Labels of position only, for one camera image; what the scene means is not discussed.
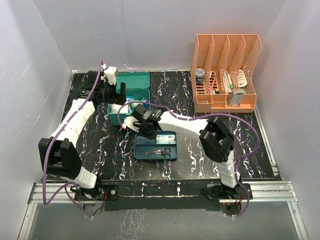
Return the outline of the dark teal divider tray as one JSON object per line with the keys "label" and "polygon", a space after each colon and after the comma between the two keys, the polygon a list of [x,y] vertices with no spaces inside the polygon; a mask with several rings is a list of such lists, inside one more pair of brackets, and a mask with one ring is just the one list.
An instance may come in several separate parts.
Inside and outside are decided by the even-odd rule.
{"label": "dark teal divider tray", "polygon": [[134,157],[141,162],[175,161],[178,157],[177,134],[173,131],[158,131],[156,137],[135,136]]}

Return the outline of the white grey device box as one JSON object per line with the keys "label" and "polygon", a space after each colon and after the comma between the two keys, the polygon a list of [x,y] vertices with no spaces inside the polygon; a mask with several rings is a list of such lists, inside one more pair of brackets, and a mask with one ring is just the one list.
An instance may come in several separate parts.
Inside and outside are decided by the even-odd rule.
{"label": "white grey device box", "polygon": [[246,92],[242,88],[233,89],[227,101],[227,105],[229,107],[239,106],[245,94]]}

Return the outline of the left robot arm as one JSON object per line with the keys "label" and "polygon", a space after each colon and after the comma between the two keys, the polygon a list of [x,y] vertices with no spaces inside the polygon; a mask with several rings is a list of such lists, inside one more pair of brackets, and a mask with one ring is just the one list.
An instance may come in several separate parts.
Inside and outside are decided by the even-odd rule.
{"label": "left robot arm", "polygon": [[118,69],[113,66],[89,71],[85,84],[78,90],[59,127],[50,137],[40,139],[38,150],[44,185],[50,175],[68,181],[73,191],[87,198],[97,200],[103,195],[104,188],[98,177],[82,165],[76,145],[87,121],[100,104],[123,105],[126,102],[126,85],[121,83],[120,90],[117,90],[117,74]]}

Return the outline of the green medicine kit box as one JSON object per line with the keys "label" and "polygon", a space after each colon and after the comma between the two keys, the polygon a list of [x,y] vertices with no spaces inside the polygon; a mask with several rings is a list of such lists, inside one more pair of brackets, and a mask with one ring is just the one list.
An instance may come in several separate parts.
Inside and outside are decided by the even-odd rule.
{"label": "green medicine kit box", "polygon": [[[126,98],[127,102],[141,101],[150,102],[150,85],[151,79],[148,72],[123,72],[118,73],[116,76],[116,90],[119,92],[121,82],[126,83]],[[128,104],[129,113],[119,114],[121,123],[124,118],[131,115],[131,112],[137,104],[133,104],[133,107]],[[107,106],[107,113],[113,125],[119,126],[118,114],[111,114],[111,104]]]}

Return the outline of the white gauze pad package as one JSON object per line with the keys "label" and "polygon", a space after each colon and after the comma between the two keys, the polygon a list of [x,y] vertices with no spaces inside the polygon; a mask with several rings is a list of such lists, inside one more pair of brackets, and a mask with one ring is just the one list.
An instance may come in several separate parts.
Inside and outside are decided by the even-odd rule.
{"label": "white gauze pad package", "polygon": [[112,104],[110,112],[111,112],[111,114],[117,114],[117,113],[128,114],[130,112],[130,110],[129,110],[128,105],[125,105],[122,107],[121,105],[118,105],[118,104]]}

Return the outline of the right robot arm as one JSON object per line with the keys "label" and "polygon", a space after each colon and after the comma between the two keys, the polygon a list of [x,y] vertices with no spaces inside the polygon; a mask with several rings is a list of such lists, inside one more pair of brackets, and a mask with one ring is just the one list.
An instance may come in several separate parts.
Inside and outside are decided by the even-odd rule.
{"label": "right robot arm", "polygon": [[157,131],[172,131],[198,140],[208,159],[215,162],[221,181],[221,185],[214,187],[208,195],[216,199],[238,199],[241,187],[234,160],[234,137],[218,117],[214,120],[191,119],[169,110],[151,110],[138,104],[123,124],[148,139],[155,139]]}

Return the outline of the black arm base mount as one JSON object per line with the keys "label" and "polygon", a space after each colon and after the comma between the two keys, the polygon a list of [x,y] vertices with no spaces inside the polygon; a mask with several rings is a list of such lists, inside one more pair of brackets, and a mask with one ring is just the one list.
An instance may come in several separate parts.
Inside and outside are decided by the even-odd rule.
{"label": "black arm base mount", "polygon": [[102,189],[100,198],[91,199],[83,194],[75,194],[77,201],[85,204],[100,204],[105,211],[120,210],[178,210],[178,209],[205,209],[220,211],[226,204],[227,211],[241,211],[240,204],[252,200],[253,194],[248,183],[239,185],[238,199],[212,198],[209,193],[214,187],[221,185],[220,180],[124,180],[98,181]]}

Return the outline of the black handled scissors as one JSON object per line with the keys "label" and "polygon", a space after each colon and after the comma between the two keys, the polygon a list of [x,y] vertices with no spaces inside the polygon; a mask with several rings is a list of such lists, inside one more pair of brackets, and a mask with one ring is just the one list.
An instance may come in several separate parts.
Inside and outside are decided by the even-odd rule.
{"label": "black handled scissors", "polygon": [[142,154],[145,156],[150,154],[155,154],[155,155],[161,155],[164,158],[169,158],[171,156],[171,149],[168,147],[165,147],[164,149],[145,151]]}

